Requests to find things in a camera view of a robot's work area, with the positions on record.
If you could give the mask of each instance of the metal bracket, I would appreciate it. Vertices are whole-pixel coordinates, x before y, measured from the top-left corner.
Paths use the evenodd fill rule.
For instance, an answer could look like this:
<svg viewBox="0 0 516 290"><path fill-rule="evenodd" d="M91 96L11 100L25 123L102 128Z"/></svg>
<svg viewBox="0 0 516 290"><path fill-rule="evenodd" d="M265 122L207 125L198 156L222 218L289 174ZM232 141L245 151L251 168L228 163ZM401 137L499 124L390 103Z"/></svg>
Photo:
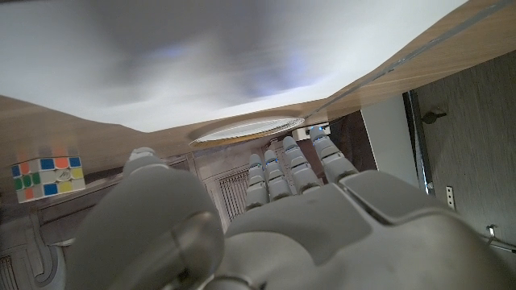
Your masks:
<svg viewBox="0 0 516 290"><path fill-rule="evenodd" d="M452 186L446 187L446 198L447 198L448 206L451 207L453 210L455 210L455 199L453 198L453 187Z"/></svg>
<svg viewBox="0 0 516 290"><path fill-rule="evenodd" d="M494 228L497 228L496 225L486 226L485 229L489 231L489 240L487 241L487 246L492 246L500 250L508 251L513 254L516 254L516 250L514 248L509 248L507 246L503 246L504 243L500 242L497 237L494 235Z"/></svg>

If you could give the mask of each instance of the white ceiling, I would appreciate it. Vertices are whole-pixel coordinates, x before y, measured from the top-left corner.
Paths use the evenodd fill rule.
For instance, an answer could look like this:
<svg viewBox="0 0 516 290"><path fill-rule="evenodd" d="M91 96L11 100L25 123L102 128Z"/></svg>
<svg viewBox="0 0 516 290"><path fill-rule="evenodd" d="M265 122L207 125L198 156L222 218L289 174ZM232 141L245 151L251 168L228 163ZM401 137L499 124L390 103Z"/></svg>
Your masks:
<svg viewBox="0 0 516 290"><path fill-rule="evenodd" d="M138 131L329 97L465 0L0 5L0 94Z"/></svg>

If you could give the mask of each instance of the robotic hand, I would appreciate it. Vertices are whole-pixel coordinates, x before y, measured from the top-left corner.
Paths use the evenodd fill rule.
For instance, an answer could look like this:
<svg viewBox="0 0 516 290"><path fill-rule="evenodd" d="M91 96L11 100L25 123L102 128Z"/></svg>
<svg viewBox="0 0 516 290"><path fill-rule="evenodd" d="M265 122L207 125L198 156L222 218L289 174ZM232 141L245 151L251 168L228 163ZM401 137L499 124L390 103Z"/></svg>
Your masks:
<svg viewBox="0 0 516 290"><path fill-rule="evenodd" d="M487 289L514 277L458 216L387 174L358 173L319 128L310 131L329 184L295 141L249 164L248 211L224 236L202 184L133 151L124 179L84 220L69 289Z"/></svg>

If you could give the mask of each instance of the vent grille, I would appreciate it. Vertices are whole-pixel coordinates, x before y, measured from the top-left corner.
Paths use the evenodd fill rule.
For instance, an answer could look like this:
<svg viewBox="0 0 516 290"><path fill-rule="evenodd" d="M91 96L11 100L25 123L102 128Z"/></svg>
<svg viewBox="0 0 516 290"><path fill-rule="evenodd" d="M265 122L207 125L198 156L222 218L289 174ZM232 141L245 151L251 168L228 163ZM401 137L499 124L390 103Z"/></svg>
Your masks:
<svg viewBox="0 0 516 290"><path fill-rule="evenodd" d="M10 256L0 258L0 279L2 280L2 289L19 290Z"/></svg>
<svg viewBox="0 0 516 290"><path fill-rule="evenodd" d="M248 185L249 173L247 171L220 180L220 188L230 221L245 213Z"/></svg>

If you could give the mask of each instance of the gray wall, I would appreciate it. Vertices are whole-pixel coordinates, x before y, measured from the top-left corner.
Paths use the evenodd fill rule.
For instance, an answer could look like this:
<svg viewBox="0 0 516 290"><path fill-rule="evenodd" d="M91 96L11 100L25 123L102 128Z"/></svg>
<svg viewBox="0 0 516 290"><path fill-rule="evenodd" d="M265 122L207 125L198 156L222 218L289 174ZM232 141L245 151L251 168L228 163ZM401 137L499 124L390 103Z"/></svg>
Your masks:
<svg viewBox="0 0 516 290"><path fill-rule="evenodd" d="M516 245L516 52L416 89L435 195L453 187L456 210L480 234ZM516 255L495 250L516 272Z"/></svg>

